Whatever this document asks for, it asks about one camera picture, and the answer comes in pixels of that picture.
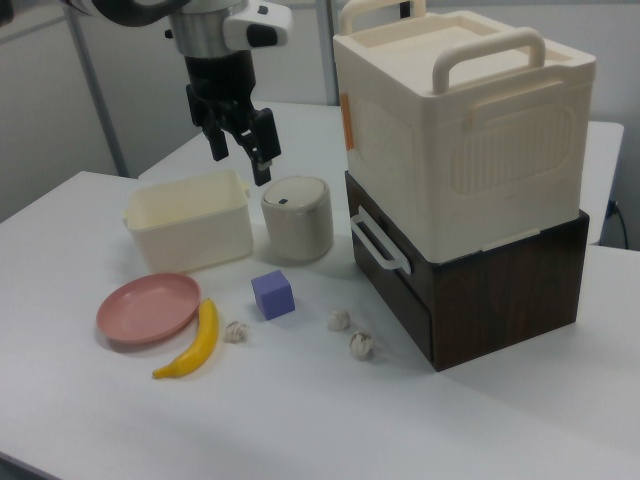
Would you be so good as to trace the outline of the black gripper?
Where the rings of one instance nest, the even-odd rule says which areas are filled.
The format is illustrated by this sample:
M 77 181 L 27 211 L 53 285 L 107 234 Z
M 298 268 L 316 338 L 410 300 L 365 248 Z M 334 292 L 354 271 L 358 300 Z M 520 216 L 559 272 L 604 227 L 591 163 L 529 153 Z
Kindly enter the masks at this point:
M 215 161 L 229 155 L 222 128 L 211 102 L 229 107 L 234 113 L 232 135 L 248 155 L 254 183 L 271 181 L 272 161 L 281 154 L 274 115 L 271 109 L 254 109 L 254 67 L 249 51 L 238 51 L 216 58 L 185 57 L 190 84 L 187 100 L 194 126 L 202 130 Z

